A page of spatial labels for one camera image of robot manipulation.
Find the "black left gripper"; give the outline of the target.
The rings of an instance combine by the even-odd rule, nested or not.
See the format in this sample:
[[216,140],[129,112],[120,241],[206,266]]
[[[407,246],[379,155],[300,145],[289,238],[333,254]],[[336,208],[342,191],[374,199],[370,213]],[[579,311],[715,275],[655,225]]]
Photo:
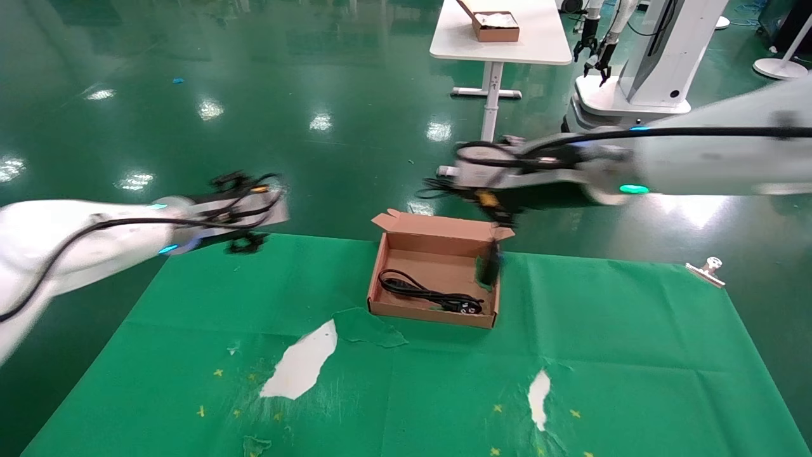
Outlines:
[[266,242],[267,232],[238,232],[228,240],[225,252],[231,255],[252,255]]

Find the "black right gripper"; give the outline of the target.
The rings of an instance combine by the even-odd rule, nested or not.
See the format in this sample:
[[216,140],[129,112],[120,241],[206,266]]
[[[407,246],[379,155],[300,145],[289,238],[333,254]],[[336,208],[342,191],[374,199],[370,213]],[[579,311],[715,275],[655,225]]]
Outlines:
[[502,190],[501,203],[485,205],[485,214],[499,227],[513,229],[517,214],[599,205],[579,184],[551,183]]

